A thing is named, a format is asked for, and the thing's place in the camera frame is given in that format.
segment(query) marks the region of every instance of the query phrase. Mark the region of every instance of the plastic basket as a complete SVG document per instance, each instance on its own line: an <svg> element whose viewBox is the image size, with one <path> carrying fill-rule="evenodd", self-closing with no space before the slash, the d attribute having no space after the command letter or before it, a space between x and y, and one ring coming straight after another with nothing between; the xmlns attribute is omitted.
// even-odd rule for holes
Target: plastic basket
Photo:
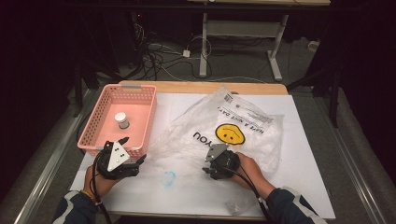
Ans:
<svg viewBox="0 0 396 224"><path fill-rule="evenodd" d="M122 145L132 160L138 160L148 150L149 135L157 105L156 87L149 85L106 85L78 140L78 147L96 156L106 141L115 142L124 137ZM123 112L130 125L121 129L115 120Z"/></svg>

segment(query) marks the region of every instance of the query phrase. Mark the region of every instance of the blue sleeve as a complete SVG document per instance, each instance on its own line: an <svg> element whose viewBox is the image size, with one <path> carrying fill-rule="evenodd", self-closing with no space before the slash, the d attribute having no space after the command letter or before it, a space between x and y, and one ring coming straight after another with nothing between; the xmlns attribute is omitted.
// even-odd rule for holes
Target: blue sleeve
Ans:
<svg viewBox="0 0 396 224"><path fill-rule="evenodd" d="M70 191L59 202L53 223L95 223L97 211L90 197Z"/></svg>
<svg viewBox="0 0 396 224"><path fill-rule="evenodd" d="M270 214L279 224L327 223L306 199L293 189L275 189L266 200Z"/></svg>

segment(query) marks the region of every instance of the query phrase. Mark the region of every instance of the wrist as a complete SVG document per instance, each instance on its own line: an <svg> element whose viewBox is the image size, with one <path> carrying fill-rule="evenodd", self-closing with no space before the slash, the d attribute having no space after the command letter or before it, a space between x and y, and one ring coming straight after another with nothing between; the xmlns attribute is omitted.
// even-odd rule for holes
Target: wrist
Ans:
<svg viewBox="0 0 396 224"><path fill-rule="evenodd" d="M267 200L268 195L276 189L272 184L270 184L268 181L263 181L259 184L259 186L256 187L257 191L259 192L260 196L264 199Z"/></svg>
<svg viewBox="0 0 396 224"><path fill-rule="evenodd" d="M95 197L92 195L92 193L91 193L89 190L82 189L82 190L80 190L79 192L80 192L81 194L85 194L86 196L88 196L88 197L91 199L91 201L92 201L93 203L97 203Z"/></svg>

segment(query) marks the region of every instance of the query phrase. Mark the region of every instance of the white tabletop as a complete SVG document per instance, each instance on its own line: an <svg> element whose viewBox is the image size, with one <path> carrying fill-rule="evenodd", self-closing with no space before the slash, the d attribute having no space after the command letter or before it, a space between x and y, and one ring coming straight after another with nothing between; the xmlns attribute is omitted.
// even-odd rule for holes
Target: white tabletop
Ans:
<svg viewBox="0 0 396 224"><path fill-rule="evenodd" d="M169 123L184 113L205 94L158 93L157 109L150 142L162 134ZM239 95L266 114L283 114L284 135L279 166L269 181L276 187L287 186L301 192L319 216L335 218L326 188L320 176L312 150L306 139L293 99L289 95ZM133 215L163 215L182 217L232 217L226 203L235 194L254 198L250 191L241 189L228 180L215 181L197 169L197 175L173 172L183 169L183 162L150 160L140 166L140 174L123 179L103 199L110 213ZM86 153L71 190L83 187L85 170L94 157ZM236 218L264 219L257 204Z"/></svg>

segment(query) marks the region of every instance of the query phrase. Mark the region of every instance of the hand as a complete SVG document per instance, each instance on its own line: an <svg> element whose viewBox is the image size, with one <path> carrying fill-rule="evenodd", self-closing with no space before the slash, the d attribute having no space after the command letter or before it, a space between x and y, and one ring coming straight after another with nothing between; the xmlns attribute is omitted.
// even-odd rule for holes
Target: hand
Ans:
<svg viewBox="0 0 396 224"><path fill-rule="evenodd" d="M275 187L265 179L264 175L262 174L262 170L260 169L257 162L255 162L252 158L244 155L243 153L236 152L241 161L241 165L238 168L237 172L241 174L244 178L248 180L250 177L253 185L256 187L257 191L259 192L260 196L266 200L268 195L275 189ZM250 186L238 175L233 175L231 180L235 183L239 184L241 187L245 189L251 189Z"/></svg>
<svg viewBox="0 0 396 224"><path fill-rule="evenodd" d="M92 166L88 167L87 173L85 174L84 191L90 193L91 196L94 198L94 194L91 191L91 189L93 189L92 169L93 169ZM121 179L117 179L117 180L105 179L98 172L96 173L97 176L95 177L95 184L96 184L97 194L99 195L100 198L103 198L105 195L107 195L108 192L113 188L113 186L121 181Z"/></svg>

